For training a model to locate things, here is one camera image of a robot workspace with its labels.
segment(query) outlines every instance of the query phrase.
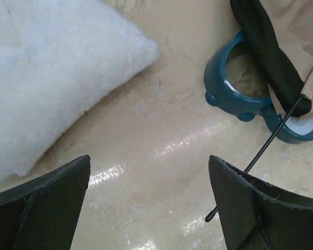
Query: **beige floor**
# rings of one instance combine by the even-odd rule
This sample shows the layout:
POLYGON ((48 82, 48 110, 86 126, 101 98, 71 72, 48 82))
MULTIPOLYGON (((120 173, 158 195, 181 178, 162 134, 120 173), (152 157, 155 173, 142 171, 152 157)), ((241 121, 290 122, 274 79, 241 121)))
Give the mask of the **beige floor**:
MULTIPOLYGON (((211 154, 244 168, 268 129, 238 121, 204 100, 203 71, 237 30, 225 0, 107 0, 155 39, 161 59, 111 93, 62 136, 23 179, 82 154, 92 159, 72 250, 226 249, 207 162, 211 154)), ((313 197, 313 142, 274 141, 252 174, 313 197)))

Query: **shiny floor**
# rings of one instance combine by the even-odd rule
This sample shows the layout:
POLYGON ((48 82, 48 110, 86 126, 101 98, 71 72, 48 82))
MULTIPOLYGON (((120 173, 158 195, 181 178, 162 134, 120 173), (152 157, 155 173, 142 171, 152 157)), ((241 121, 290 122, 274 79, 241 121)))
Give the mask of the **shiny floor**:
MULTIPOLYGON (((207 60, 238 26, 225 0, 107 0, 160 45, 161 59, 79 119, 25 178, 89 154, 92 162, 72 250, 226 249, 208 159, 244 169, 269 136, 204 99, 207 60)), ((313 142, 275 140, 251 174, 313 197, 313 142)))

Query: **blue plastic object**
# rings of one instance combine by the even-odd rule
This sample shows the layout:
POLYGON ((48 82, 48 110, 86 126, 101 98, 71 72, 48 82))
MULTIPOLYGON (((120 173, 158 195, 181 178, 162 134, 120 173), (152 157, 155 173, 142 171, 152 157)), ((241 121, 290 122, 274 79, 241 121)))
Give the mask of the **blue plastic object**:
MULTIPOLYGON (((247 122, 260 115, 266 121, 271 132, 282 121, 282 117, 276 114, 271 98, 249 97, 241 94, 230 83, 226 74, 226 59, 230 51, 245 40, 239 30, 234 38, 215 52, 207 63, 204 72, 204 84, 206 88, 205 98, 207 102, 219 107, 225 112, 235 115, 239 120, 247 122)), ((278 139, 291 144, 299 144, 313 141, 313 131, 307 135, 299 135, 290 130, 286 125, 276 136, 278 139)))

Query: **black stick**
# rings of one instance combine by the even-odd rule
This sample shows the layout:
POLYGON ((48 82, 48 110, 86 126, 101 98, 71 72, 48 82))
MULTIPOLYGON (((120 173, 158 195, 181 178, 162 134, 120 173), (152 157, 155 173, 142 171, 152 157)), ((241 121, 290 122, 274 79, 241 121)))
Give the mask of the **black stick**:
MULTIPOLYGON (((250 162, 248 167, 245 169, 245 173, 248 173, 254 166, 254 164, 258 161, 258 159, 262 156, 262 154, 265 152, 265 150, 268 148, 272 140, 276 137, 280 129, 285 125, 286 121, 290 116, 292 115, 293 111, 295 110, 298 103, 304 98, 304 95, 300 95, 298 100, 295 102, 295 104, 292 106, 291 110, 286 114, 286 116, 283 118, 281 123, 278 125, 278 127, 275 129, 275 131, 271 134, 269 139, 266 141, 266 143, 263 145, 263 147, 260 149, 260 151, 257 153, 257 155, 254 157, 254 159, 250 162)), ((218 208, 215 207, 206 217, 205 221, 210 222, 215 214, 218 212, 218 208)))

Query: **tan cloth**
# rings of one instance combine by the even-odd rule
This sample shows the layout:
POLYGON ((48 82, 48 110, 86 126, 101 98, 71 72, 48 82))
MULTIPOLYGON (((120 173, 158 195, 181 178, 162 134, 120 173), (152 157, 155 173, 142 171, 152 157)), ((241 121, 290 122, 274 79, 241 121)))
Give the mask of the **tan cloth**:
MULTIPOLYGON (((313 0, 260 0, 275 29, 281 50, 295 66, 305 83, 302 93, 312 100, 313 117, 313 0)), ((278 114, 284 114, 273 90, 269 88, 278 114)))

